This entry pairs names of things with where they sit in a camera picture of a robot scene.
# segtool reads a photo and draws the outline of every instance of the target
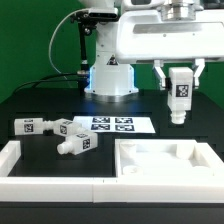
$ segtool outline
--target white foam insert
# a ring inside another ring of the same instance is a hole
[[[224,203],[223,162],[194,140],[117,139],[114,178],[6,177],[20,154],[0,153],[0,201]]]

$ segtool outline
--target black cable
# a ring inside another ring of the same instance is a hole
[[[13,93],[12,94],[15,94],[16,92],[18,92],[21,88],[23,88],[24,86],[27,86],[27,85],[31,85],[31,84],[35,84],[35,83],[38,83],[38,84],[40,84],[40,83],[50,83],[50,82],[70,82],[70,81],[72,81],[72,82],[84,82],[84,81],[86,81],[86,79],[70,79],[70,80],[42,80],[42,81],[40,81],[40,80],[38,80],[38,81],[32,81],[32,82],[26,82],[26,83],[24,83],[24,84],[22,84],[22,85],[20,85],[19,87],[17,87],[14,91],[13,91]]]
[[[66,77],[66,76],[77,76],[78,74],[77,73],[64,73],[64,74],[56,74],[56,75],[48,75],[48,76],[45,76],[43,78],[40,79],[40,82],[43,81],[43,80],[48,80],[48,79],[53,79],[53,78],[57,78],[57,77]],[[38,82],[36,82],[34,85],[31,86],[31,88],[35,88],[39,85]]]

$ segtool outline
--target white plastic container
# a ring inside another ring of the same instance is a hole
[[[45,130],[53,129],[53,121],[43,121],[43,118],[15,119],[15,135],[43,134]]]
[[[97,146],[98,135],[89,131],[66,137],[66,141],[58,145],[57,150],[61,155],[67,153],[77,155]]]

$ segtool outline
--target white block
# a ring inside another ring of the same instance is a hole
[[[9,175],[20,156],[20,142],[9,141],[0,152],[0,177]]]

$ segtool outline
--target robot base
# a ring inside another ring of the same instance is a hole
[[[100,102],[108,102],[108,103],[119,103],[129,100],[137,99],[138,92],[130,93],[127,95],[117,95],[117,96],[110,96],[110,95],[98,95],[94,93],[85,93],[85,97],[87,99],[92,99]]]

